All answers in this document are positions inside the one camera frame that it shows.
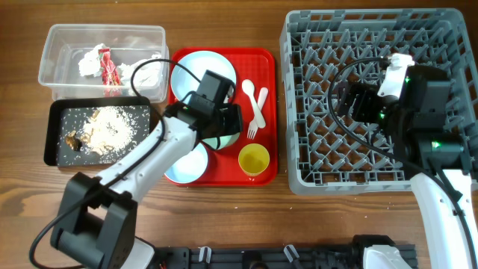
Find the yellow cup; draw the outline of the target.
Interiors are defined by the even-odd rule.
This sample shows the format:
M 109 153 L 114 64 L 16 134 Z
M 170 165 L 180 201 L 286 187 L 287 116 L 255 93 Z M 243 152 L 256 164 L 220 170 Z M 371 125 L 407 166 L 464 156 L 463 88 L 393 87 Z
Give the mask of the yellow cup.
M 270 154 L 265 146 L 250 143 L 239 152 L 238 163 L 242 171 L 248 176 L 258 176 L 268 168 Z

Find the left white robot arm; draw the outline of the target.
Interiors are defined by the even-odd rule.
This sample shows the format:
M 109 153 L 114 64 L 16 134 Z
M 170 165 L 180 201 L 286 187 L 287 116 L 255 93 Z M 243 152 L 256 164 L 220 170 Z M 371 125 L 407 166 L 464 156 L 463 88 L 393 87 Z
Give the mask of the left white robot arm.
M 167 106 L 156 129 L 129 154 L 94 177 L 67 183 L 50 244 L 84 268 L 150 268 L 155 248 L 137 238 L 137 208 L 160 176 L 205 138 L 242 129 L 237 104 Z

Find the rice and food scraps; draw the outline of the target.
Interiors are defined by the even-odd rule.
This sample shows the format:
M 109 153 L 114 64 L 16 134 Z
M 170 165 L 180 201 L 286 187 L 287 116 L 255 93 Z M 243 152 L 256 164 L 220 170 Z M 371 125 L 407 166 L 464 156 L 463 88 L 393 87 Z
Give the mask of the rice and food scraps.
M 67 108 L 60 114 L 57 166 L 113 164 L 149 132 L 148 105 Z

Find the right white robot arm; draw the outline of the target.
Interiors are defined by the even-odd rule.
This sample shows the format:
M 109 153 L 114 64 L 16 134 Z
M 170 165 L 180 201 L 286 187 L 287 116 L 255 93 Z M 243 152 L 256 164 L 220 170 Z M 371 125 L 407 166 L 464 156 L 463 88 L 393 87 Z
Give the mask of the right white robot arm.
M 397 95 L 376 85 L 331 84 L 338 92 L 334 121 L 346 112 L 358 122 L 375 123 L 393 143 L 390 153 L 358 142 L 403 164 L 418 202 L 434 268 L 477 267 L 477 225 L 471 204 L 471 160 L 464 139 L 445 129 L 450 83 L 406 78 Z

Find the red snack wrapper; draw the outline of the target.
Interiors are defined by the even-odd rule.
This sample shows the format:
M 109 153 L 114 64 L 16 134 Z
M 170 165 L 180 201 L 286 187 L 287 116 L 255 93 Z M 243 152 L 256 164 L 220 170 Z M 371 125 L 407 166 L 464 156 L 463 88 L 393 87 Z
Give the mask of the red snack wrapper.
M 111 60 L 111 50 L 104 48 L 99 50 L 99 61 L 102 70 L 102 82 L 107 86 L 121 85 L 120 76 L 117 71 L 117 66 Z

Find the green bowl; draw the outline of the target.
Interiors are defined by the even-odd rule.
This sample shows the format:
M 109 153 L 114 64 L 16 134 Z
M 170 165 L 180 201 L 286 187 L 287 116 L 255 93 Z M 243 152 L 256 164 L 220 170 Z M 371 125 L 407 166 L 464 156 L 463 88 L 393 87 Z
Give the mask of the green bowl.
M 206 138 L 203 140 L 203 142 L 208 144 L 212 149 L 219 150 L 234 144 L 238 140 L 239 136 L 240 133 L 238 132 L 236 134 L 221 136 L 219 138 Z

